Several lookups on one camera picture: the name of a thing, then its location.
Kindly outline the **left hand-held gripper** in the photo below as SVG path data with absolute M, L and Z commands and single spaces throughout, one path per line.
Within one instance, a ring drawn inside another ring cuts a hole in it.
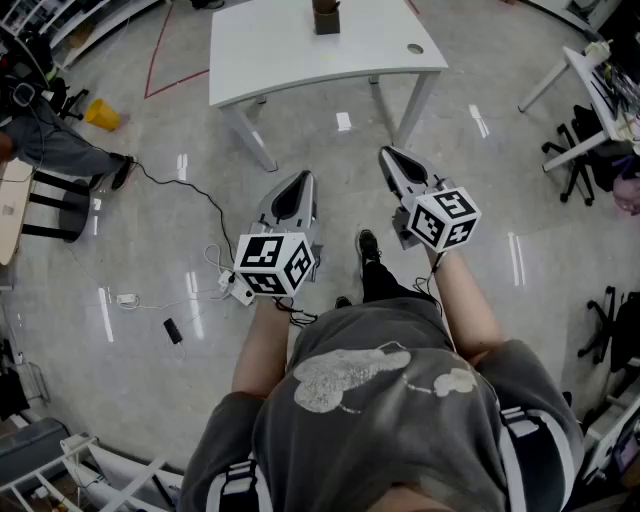
M 240 236 L 233 270 L 256 296 L 292 298 L 313 281 L 322 247 L 316 179 L 303 170 L 280 182 L 260 202 L 258 219 Z

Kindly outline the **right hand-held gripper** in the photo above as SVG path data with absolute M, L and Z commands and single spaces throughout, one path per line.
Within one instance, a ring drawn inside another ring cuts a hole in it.
M 419 243 L 435 253 L 469 242 L 482 213 L 464 187 L 436 178 L 427 159 L 394 146 L 383 146 L 378 160 L 389 190 L 400 206 L 392 226 L 403 249 Z

